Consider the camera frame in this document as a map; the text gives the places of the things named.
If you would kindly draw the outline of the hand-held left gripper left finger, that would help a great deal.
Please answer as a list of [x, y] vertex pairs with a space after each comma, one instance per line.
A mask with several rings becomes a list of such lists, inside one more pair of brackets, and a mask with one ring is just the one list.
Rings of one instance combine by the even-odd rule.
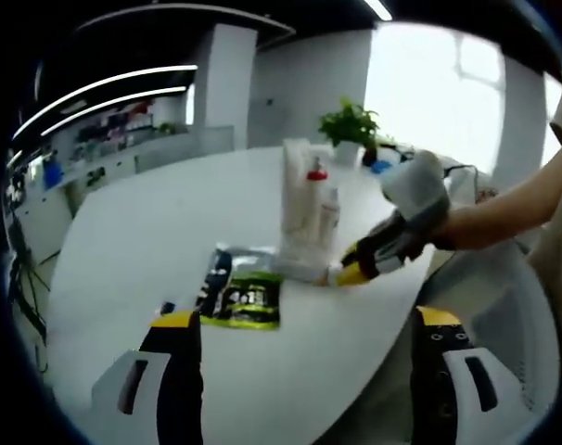
[[95, 444], [201, 444], [203, 379], [196, 311], [157, 318], [92, 388]]

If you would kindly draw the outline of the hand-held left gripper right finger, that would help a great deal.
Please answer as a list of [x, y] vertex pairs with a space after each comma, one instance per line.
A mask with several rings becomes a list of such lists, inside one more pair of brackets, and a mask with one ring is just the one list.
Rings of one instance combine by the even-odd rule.
[[517, 377], [451, 313], [413, 313], [414, 444], [505, 444], [528, 421]]

